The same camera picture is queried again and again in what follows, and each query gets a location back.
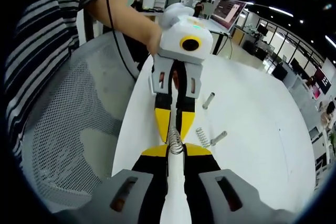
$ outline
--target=person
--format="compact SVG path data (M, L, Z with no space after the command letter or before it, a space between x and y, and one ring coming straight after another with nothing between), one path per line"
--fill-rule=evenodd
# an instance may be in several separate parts
M143 43L157 53L161 28L122 0L15 0L9 10L3 81L5 127L10 148L20 162L23 131L34 103L53 74L79 47L77 12L85 9L96 20Z
M306 85L308 88L313 87L316 84L316 78L315 76L310 77L307 81L306 81Z
M204 2L205 0L201 0L195 5L194 17L198 18L199 14L204 11L204 4L203 4Z
M142 1L141 0L134 0L131 6L138 12L142 12Z
M332 125L335 123L335 104L333 101L329 102L326 109L322 108L321 114L321 123L324 128L332 128Z

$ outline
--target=desk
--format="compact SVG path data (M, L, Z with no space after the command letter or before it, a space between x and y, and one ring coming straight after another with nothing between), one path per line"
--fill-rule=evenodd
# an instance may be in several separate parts
M112 175L132 169L145 149L162 144L148 83L152 64L149 57L131 95ZM226 130L228 135L209 148L221 169L231 169L256 187L270 207L300 211L315 186L314 154L302 115L284 84L213 55L203 66L196 117L185 141L201 145L195 133L198 127L209 139ZM202 104L211 92L216 96L205 111Z
M219 37L217 39L214 51L212 52L214 55L218 54L220 45L222 44L224 35L226 35L227 37L230 36L230 32L228 29L226 29L224 26L222 26L221 24L217 23L216 21L212 20L212 19L203 19L203 18L198 18L201 23L211 32L211 33L215 33L218 34Z

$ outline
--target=gray gripper base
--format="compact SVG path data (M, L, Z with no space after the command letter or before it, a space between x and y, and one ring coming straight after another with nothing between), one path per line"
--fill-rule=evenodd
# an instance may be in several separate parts
M293 221L293 213L274 210L264 204L258 190L229 169L201 173L199 176L209 197L215 224L285 224ZM236 211L230 209L218 184L222 179L229 182L242 204Z
M152 174L122 170L97 186L93 191L92 199L83 207L64 210L56 213L56 216L62 223L71 224L137 224L142 202L152 178ZM115 211L110 205L128 181L135 184L125 200L122 211Z

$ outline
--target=metal spring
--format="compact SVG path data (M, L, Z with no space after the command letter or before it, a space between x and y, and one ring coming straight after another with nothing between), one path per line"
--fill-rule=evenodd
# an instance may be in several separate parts
M169 128L168 142L169 142L170 152L172 154L177 155L183 152L183 143L181 140L181 136L175 126L170 126Z
M196 129L196 135L200 140L203 148L208 148L210 146L210 142L201 127Z

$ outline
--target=person's hand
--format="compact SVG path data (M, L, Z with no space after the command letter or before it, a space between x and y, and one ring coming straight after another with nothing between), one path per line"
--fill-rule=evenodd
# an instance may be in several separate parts
M159 45L161 41L162 29L159 25L155 25L152 29L150 39L147 43L147 50L148 52L154 56L157 54L159 50Z

